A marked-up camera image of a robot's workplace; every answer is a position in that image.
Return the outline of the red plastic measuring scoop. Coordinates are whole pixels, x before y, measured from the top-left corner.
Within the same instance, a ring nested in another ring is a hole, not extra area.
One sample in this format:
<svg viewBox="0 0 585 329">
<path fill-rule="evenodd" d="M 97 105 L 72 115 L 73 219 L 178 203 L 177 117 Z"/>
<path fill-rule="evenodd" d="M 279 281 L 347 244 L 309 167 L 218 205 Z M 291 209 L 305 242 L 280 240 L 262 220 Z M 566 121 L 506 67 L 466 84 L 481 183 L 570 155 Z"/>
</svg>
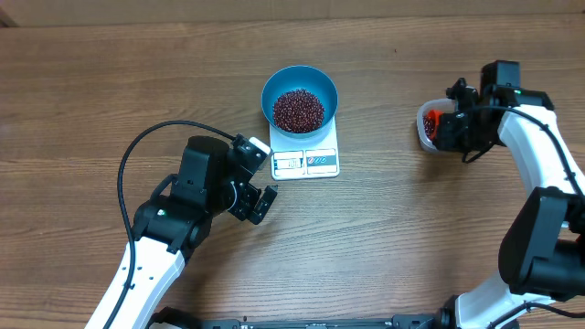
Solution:
<svg viewBox="0 0 585 329">
<path fill-rule="evenodd" d="M 425 133 L 431 141 L 434 141 L 437 136 L 438 127 L 440 125 L 443 114 L 443 111 L 432 109 L 424 116 Z"/>
</svg>

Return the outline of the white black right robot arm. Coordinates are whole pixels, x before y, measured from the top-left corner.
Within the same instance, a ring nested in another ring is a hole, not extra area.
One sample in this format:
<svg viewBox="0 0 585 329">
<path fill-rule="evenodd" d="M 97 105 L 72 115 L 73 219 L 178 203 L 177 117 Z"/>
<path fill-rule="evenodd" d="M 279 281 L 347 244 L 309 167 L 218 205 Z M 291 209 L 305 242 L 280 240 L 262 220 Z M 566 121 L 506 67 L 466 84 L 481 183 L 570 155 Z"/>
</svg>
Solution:
<svg viewBox="0 0 585 329">
<path fill-rule="evenodd" d="M 445 98 L 417 114 L 420 146 L 460 153 L 469 164 L 494 146 L 507 148 L 526 202 L 498 251 L 498 271 L 438 311 L 436 328 L 517 328 L 535 309 L 573 319 L 556 307 L 584 293 L 584 174 L 558 130 L 552 100 L 520 85 L 520 65 L 483 66 L 479 88 L 457 79 Z"/>
</svg>

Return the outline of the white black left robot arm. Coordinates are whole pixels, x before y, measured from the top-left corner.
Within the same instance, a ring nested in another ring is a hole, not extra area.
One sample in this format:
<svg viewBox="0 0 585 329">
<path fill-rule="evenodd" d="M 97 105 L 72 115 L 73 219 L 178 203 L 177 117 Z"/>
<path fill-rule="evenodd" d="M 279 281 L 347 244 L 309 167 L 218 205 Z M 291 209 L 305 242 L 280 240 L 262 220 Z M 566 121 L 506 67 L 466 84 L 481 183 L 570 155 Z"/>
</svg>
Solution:
<svg viewBox="0 0 585 329">
<path fill-rule="evenodd" d="M 135 212 L 132 237 L 119 269 L 87 323 L 89 328 L 145 328 L 194 250 L 209 235 L 214 217 L 229 212 L 260 224 L 277 186 L 250 182 L 271 156 L 255 137 L 232 143 L 189 138 L 177 173 L 166 177 Z"/>
</svg>

